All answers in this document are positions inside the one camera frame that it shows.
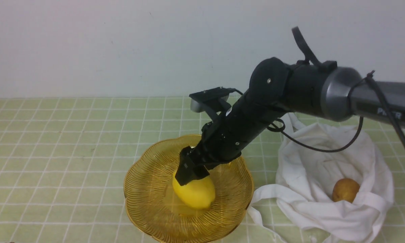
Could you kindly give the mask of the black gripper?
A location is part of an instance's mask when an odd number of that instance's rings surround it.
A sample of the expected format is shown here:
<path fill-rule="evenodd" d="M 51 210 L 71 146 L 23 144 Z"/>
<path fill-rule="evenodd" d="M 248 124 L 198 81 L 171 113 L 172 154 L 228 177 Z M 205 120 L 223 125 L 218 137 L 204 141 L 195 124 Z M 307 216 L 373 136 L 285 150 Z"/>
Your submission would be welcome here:
<path fill-rule="evenodd" d="M 227 112 L 204 125 L 196 147 L 181 150 L 175 180 L 185 186 L 208 177 L 208 169 L 239 157 L 252 140 L 284 114 L 283 109 L 257 101 L 249 91 L 244 92 Z"/>

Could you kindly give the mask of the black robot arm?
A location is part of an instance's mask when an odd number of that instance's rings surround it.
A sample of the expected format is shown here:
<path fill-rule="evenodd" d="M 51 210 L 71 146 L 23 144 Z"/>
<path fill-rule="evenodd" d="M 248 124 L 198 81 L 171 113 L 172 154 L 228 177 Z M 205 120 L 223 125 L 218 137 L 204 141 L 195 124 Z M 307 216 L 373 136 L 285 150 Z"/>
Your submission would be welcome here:
<path fill-rule="evenodd" d="M 299 60 L 287 65 L 272 57 L 253 71 L 249 88 L 230 105 L 233 88 L 218 87 L 190 94 L 191 110 L 212 119 L 201 129 L 194 148 L 180 152 L 175 179 L 181 186 L 227 164 L 265 129 L 283 132 L 283 115 L 298 112 L 341 122 L 354 115 L 391 124 L 405 148 L 405 83 L 380 82 L 373 73 L 362 78 L 335 61 L 311 65 Z"/>

